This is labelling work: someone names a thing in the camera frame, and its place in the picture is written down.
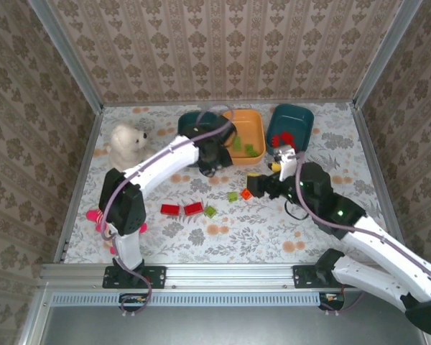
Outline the orange plastic bin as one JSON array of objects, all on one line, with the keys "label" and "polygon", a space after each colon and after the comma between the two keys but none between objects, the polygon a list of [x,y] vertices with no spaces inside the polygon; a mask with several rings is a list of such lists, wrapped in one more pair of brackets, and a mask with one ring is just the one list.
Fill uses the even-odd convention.
[{"label": "orange plastic bin", "polygon": [[[242,150],[233,151],[227,146],[233,165],[255,165],[261,161],[266,152],[266,142],[261,114],[253,109],[234,109],[233,123],[236,125],[236,136],[241,138]],[[249,158],[244,152],[245,144],[253,144],[260,155]]]}]

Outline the teal plastic bin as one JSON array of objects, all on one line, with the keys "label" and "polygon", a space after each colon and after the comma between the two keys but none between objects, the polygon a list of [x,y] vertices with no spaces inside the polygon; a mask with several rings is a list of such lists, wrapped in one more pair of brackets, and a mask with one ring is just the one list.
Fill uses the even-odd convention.
[{"label": "teal plastic bin", "polygon": [[294,144],[291,146],[296,152],[305,152],[311,138],[314,118],[314,114],[304,107],[286,103],[278,105],[266,132],[267,153],[273,155],[275,148],[271,147],[272,137],[282,132],[289,132],[294,136]]},{"label": "teal plastic bin", "polygon": [[190,111],[178,120],[177,133],[189,139],[197,149],[198,157],[190,167],[197,167],[205,176],[213,175],[219,166],[219,152],[223,140],[219,132],[213,132],[223,124],[224,120],[212,111]]}]

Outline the floral tablecloth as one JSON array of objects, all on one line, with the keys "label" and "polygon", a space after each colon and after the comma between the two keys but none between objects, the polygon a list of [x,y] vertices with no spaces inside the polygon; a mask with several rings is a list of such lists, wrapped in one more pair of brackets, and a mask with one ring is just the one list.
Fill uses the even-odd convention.
[{"label": "floral tablecloth", "polygon": [[[378,225],[385,224],[350,103],[311,103],[315,120],[306,151],[308,161],[330,174],[333,189],[364,208]],[[147,132],[149,146],[160,150],[177,132],[181,115],[198,106],[108,107],[97,138],[83,196],[78,208],[65,261],[68,264],[109,263],[113,255],[86,213],[98,205],[103,180],[110,168],[108,143],[119,123],[133,124]],[[147,264],[184,263],[289,263],[314,262],[334,248],[352,258],[369,258],[355,247],[325,234],[298,206],[283,198],[238,198],[229,192],[246,187],[248,173],[268,174],[270,156],[255,165],[231,166],[207,178],[186,167],[156,187],[146,199],[147,230],[141,251]],[[217,210],[213,218],[204,212],[186,216],[184,206],[201,202]],[[178,205],[179,216],[160,213],[162,204]]]}]

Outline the white plush bear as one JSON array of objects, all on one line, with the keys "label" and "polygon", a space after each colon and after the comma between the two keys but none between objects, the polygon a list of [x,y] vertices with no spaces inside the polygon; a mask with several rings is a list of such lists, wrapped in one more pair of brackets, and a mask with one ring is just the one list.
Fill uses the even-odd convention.
[{"label": "white plush bear", "polygon": [[126,123],[113,128],[107,150],[111,166],[120,172],[148,160],[156,153],[148,144],[148,134]]}]

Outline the pink white plush doll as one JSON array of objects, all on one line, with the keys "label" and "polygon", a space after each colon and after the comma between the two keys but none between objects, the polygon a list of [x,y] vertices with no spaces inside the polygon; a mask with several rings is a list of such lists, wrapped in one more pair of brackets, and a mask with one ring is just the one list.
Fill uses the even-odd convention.
[{"label": "pink white plush doll", "polygon": [[[102,232],[105,236],[110,235],[108,230],[108,224],[105,224],[104,227],[101,226],[101,221],[103,219],[103,212],[101,209],[97,208],[97,209],[89,210],[87,211],[85,216],[89,221],[93,222],[96,225],[97,232]],[[116,250],[114,249],[111,240],[105,241],[104,245],[109,248],[111,254],[116,253]]]}]

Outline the aluminium side rail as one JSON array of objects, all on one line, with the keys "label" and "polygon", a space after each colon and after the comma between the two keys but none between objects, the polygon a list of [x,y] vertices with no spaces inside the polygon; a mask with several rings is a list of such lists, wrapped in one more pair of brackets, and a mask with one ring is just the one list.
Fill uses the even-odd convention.
[{"label": "aluminium side rail", "polygon": [[62,227],[57,249],[55,251],[55,256],[53,259],[53,263],[55,264],[60,264],[61,262],[65,261],[65,253],[67,251],[70,237],[73,232],[75,221],[78,215],[78,208],[80,205],[81,198],[83,196],[84,185],[88,176],[89,167],[91,164],[94,150],[96,148],[97,138],[103,121],[103,108],[104,105],[101,105],[100,110],[97,111],[94,116],[93,126],[91,128],[91,132],[85,146],[83,159],[80,164],[80,170],[75,183],[72,197],[70,199],[70,205],[65,217],[65,222]]},{"label": "aluminium side rail", "polygon": [[376,151],[374,149],[369,130],[366,126],[365,119],[363,117],[362,110],[353,103],[350,103],[351,112],[353,114],[353,120],[358,131],[359,139],[361,141],[361,146],[363,148],[367,165],[371,173],[371,178],[374,184],[374,188],[379,200],[379,205],[381,208],[381,213],[384,217],[386,224],[386,229],[389,233],[401,244],[405,244],[402,231],[399,227],[399,222],[397,220],[394,207],[389,196],[389,191],[386,187],[384,176],[382,174],[379,161],[376,156]]}]

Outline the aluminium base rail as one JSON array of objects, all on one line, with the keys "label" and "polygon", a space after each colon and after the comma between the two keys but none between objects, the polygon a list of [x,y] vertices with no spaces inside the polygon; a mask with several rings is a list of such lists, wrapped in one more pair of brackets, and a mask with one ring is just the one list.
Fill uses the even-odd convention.
[{"label": "aluminium base rail", "polygon": [[[292,267],[298,264],[158,264],[167,268],[163,289],[155,290],[293,290]],[[104,289],[107,264],[47,264],[40,273],[37,287],[53,290],[140,291],[145,289]],[[423,271],[406,267],[385,272],[349,257],[340,258],[330,267],[314,264],[321,277],[331,274],[341,284],[357,288],[408,290],[425,287],[430,282]]]}]

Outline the aluminium frame post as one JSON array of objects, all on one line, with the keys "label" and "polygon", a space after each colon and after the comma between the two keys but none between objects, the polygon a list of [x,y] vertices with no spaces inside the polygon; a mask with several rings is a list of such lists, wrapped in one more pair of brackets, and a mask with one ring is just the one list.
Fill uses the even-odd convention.
[{"label": "aluminium frame post", "polygon": [[52,43],[57,48],[80,90],[85,96],[94,114],[99,115],[103,102],[95,86],[91,82],[87,70],[78,58],[75,45],[70,42],[68,34],[63,29],[47,0],[28,0],[38,19],[47,31]]},{"label": "aluminium frame post", "polygon": [[364,75],[355,96],[353,103],[356,109],[362,109],[363,105],[370,96],[376,82],[380,79],[385,67],[391,59],[394,51],[399,45],[410,22],[419,9],[422,0],[403,0],[388,28],[377,53],[374,55],[369,68]]}]

